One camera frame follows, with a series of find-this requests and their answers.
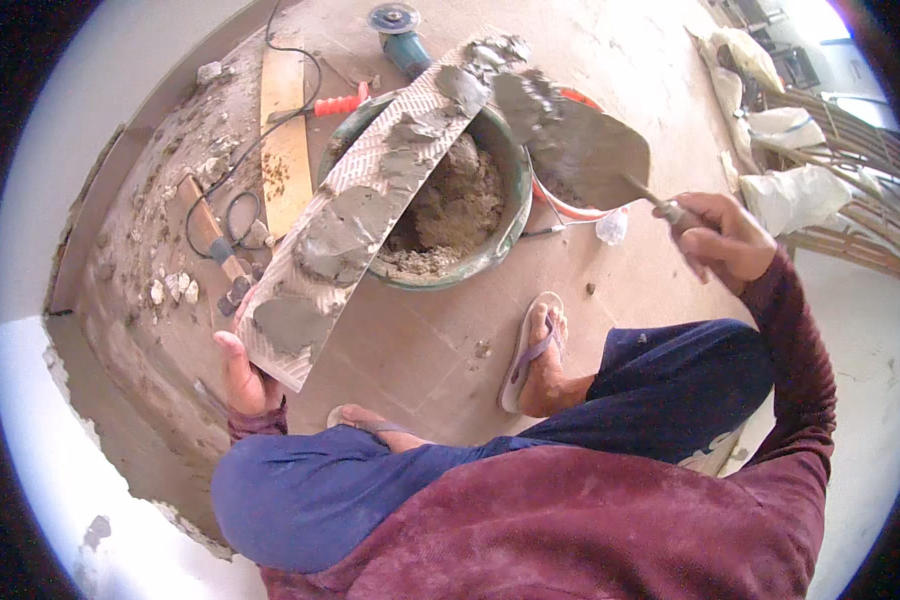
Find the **angle grinder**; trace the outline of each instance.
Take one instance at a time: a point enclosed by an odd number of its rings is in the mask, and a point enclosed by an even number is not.
[[[420,13],[412,6],[388,2],[374,7],[366,17],[370,27],[380,33],[384,54],[403,73],[408,82],[433,64],[414,31],[420,25]]]

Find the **foot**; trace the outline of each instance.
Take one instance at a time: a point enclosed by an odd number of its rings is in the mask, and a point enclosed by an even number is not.
[[[547,306],[540,302],[533,307],[529,315],[529,345],[539,344],[548,335],[547,315],[554,324],[554,337],[566,340],[567,318],[558,306]],[[561,366],[561,352],[557,348],[557,340],[553,340],[543,353],[529,362],[527,383],[520,390],[518,400],[520,411],[530,417],[549,417],[556,410],[555,401],[559,399],[564,383],[564,368]]]
[[[340,410],[340,416],[343,417],[342,423],[345,426],[357,427],[357,429],[360,429],[358,426],[358,423],[360,422],[374,423],[386,421],[380,414],[367,410],[359,404],[345,404],[342,410]],[[373,432],[373,435],[386,444],[391,452],[405,452],[407,450],[419,448],[424,444],[430,444],[430,441],[427,441],[426,439],[418,438],[412,433],[405,433],[403,431],[375,431]]]

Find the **left hand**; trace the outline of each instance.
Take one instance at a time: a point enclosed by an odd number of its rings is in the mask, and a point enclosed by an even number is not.
[[[254,291],[256,287],[243,296],[233,317],[234,328],[247,312]],[[230,407],[251,417],[279,408],[286,391],[284,386],[251,363],[240,338],[232,331],[217,331],[213,339],[223,358],[223,384]]]

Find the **maroon long-sleeve shirt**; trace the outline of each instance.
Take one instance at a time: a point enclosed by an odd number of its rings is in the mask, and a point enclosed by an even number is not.
[[[776,426],[738,472],[561,445],[470,462],[334,566],[261,567],[269,597],[804,597],[824,537],[833,373],[786,254],[741,298],[777,380]],[[235,414],[231,434],[285,433],[283,417]]]

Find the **hand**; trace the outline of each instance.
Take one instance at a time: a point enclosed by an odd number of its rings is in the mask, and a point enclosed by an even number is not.
[[[737,198],[686,192],[673,199],[710,227],[693,227],[683,234],[672,227],[670,231],[673,243],[701,282],[707,283],[709,269],[739,296],[747,283],[767,272],[777,253],[777,241]],[[657,209],[653,216],[662,217]]]
[[[233,317],[234,328],[240,323],[256,287],[250,288]],[[284,387],[273,377],[251,364],[247,349],[232,331],[217,331],[214,342],[223,358],[223,384],[227,401],[234,410],[249,416],[274,410],[283,400]]]

